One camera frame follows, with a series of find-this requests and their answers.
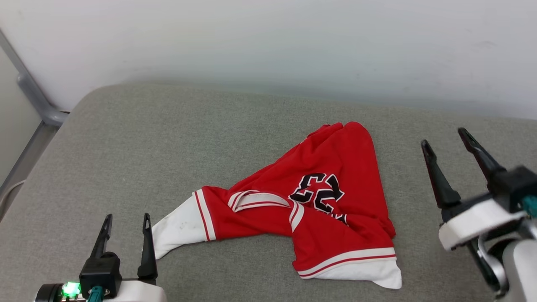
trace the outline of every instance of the metal bracket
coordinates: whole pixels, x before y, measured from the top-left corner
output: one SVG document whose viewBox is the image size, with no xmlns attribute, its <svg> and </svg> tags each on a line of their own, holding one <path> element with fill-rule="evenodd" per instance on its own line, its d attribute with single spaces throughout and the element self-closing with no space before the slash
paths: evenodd
<svg viewBox="0 0 537 302">
<path fill-rule="evenodd" d="M 47 97 L 43 94 L 39 86 L 34 81 L 30 72 L 24 66 L 23 62 L 20 60 L 9 41 L 4 36 L 4 33 L 0 30 L 0 47 L 4 49 L 6 55 L 11 60 L 11 63 L 19 71 L 17 77 L 17 84 L 20 89 L 24 92 L 30 103 L 34 106 L 35 110 L 43 120 L 46 125 L 60 127 L 69 114 L 61 112 L 56 108 L 52 107 Z"/>
</svg>

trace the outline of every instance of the teal connector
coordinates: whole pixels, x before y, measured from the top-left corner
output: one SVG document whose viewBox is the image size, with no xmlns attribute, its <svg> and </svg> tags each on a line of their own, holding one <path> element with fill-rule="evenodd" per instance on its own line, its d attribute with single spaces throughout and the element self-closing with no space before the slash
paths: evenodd
<svg viewBox="0 0 537 302">
<path fill-rule="evenodd" d="M 537 197 L 536 196 L 526 196 L 522 200 L 522 207 L 526 213 L 529 214 L 531 218 L 537 217 Z"/>
<path fill-rule="evenodd" d="M 91 294 L 88 298 L 88 302 L 103 302 L 104 289 L 102 286 L 94 286 L 91 289 Z"/>
</svg>

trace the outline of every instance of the gray table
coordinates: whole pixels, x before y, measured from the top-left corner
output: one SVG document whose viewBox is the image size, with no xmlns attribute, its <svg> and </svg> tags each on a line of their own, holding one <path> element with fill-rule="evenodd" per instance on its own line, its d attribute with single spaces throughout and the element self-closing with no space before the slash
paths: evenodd
<svg viewBox="0 0 537 302">
<path fill-rule="evenodd" d="M 141 222 L 154 223 L 203 185 L 230 187 L 322 124 L 355 120 L 371 133 L 403 287 L 302 280 L 290 238 L 261 235 L 183 246 L 158 262 L 170 301 L 491 301 L 464 250 L 445 252 L 440 212 L 419 142 L 427 138 L 461 195 L 485 180 L 456 132 L 466 127 L 506 167 L 537 170 L 537 122 L 211 92 L 119 85 L 86 96 L 60 128 L 0 222 L 0 300 L 29 301 L 42 283 L 77 279 L 101 223 L 121 273 L 140 262 Z"/>
</svg>

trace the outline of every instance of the red and white shirt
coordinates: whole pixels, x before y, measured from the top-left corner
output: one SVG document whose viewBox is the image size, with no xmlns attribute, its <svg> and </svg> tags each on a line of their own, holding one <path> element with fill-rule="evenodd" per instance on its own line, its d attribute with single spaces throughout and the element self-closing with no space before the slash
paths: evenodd
<svg viewBox="0 0 537 302">
<path fill-rule="evenodd" d="M 188 243 L 259 234 L 292 237 L 301 278 L 401 287 L 373 141 L 359 123 L 322 126 L 229 190 L 192 193 L 153 227 L 157 258 Z"/>
</svg>

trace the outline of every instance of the green light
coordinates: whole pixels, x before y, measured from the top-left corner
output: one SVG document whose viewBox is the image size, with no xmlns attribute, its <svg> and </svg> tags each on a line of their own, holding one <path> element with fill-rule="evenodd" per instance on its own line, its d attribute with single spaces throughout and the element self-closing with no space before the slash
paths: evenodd
<svg viewBox="0 0 537 302">
<path fill-rule="evenodd" d="M 64 297 L 75 298 L 81 291 L 80 283 L 67 282 L 63 285 L 62 291 Z"/>
</svg>

